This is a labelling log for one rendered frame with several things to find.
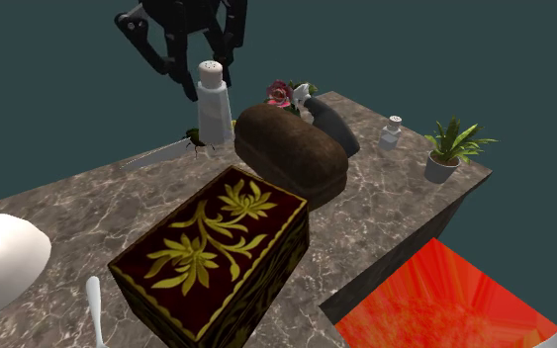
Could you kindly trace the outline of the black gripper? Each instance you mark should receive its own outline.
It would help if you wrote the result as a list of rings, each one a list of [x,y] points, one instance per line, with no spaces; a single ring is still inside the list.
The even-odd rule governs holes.
[[[223,4],[227,13],[224,28],[217,19]],[[196,102],[187,61],[188,34],[205,31],[213,59],[222,65],[224,81],[231,87],[229,67],[234,61],[233,50],[243,45],[246,13],[247,0],[139,0],[131,11],[118,14],[114,23],[157,73],[168,75],[182,86],[190,101]],[[149,43],[147,18],[163,29],[166,56],[160,56]]]

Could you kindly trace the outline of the tall white salt shaker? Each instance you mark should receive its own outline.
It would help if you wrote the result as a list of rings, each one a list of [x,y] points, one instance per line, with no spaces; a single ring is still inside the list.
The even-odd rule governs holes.
[[[197,108],[199,139],[220,145],[233,139],[232,112],[223,66],[214,60],[198,65]]]

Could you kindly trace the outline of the green beetle figure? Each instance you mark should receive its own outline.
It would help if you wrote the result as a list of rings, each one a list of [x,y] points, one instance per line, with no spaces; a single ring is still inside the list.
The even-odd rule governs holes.
[[[192,147],[195,152],[195,157],[198,157],[199,148],[209,146],[212,150],[216,150],[215,147],[210,143],[205,143],[200,139],[199,130],[197,128],[188,129],[183,136],[183,139],[187,141],[185,148],[188,149]]]

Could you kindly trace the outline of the pink rose bouquet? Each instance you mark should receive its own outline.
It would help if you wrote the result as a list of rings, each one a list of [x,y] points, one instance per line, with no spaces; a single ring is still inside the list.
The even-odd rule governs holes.
[[[317,91],[317,86],[308,81],[285,83],[282,80],[276,80],[266,88],[264,102],[300,117],[300,107]]]

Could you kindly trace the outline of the brown bread loaf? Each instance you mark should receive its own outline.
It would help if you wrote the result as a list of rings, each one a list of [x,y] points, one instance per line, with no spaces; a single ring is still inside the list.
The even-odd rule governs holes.
[[[347,183],[348,159],[338,142],[276,106],[257,104],[241,112],[234,150],[258,176],[308,200],[312,210]]]

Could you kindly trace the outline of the dark grey rounded object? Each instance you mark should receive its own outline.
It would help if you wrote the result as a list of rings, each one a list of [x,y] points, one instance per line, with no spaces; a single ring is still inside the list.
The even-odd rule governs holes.
[[[316,97],[307,99],[304,107],[313,116],[313,125],[335,140],[348,157],[360,150],[355,134],[335,109]]]

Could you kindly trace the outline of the dark red gold-flowered box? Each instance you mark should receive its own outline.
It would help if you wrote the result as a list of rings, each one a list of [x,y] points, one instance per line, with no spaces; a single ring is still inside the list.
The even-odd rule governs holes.
[[[108,267],[168,348],[242,348],[309,243],[306,199],[230,166]]]

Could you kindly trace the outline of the small white salt shaker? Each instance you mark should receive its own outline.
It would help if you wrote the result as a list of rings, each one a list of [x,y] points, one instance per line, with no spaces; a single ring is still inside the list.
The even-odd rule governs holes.
[[[396,147],[398,139],[401,136],[400,129],[402,118],[399,116],[390,116],[388,123],[382,128],[378,146],[384,150],[392,150]]]

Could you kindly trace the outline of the green potted plant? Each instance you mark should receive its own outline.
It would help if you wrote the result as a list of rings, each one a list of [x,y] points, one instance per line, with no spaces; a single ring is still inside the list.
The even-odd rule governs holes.
[[[424,168],[424,178],[431,183],[443,184],[462,164],[469,164],[471,156],[483,152],[482,145],[498,142],[493,138],[477,138],[476,134],[483,129],[478,124],[461,129],[461,121],[453,116],[447,127],[436,122],[434,134],[424,137],[433,145],[428,153]]]

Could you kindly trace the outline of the white spoon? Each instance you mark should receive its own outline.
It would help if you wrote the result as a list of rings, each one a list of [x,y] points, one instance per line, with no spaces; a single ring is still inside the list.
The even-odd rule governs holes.
[[[97,276],[91,276],[87,279],[86,285],[86,297],[89,304],[90,314],[92,317],[96,348],[109,348],[103,339],[102,322],[101,322],[101,288],[100,280]]]

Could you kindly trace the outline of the red robot stand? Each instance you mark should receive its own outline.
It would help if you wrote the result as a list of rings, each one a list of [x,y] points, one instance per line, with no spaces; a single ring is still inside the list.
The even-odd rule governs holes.
[[[436,238],[334,327],[350,348],[532,348],[557,332]]]

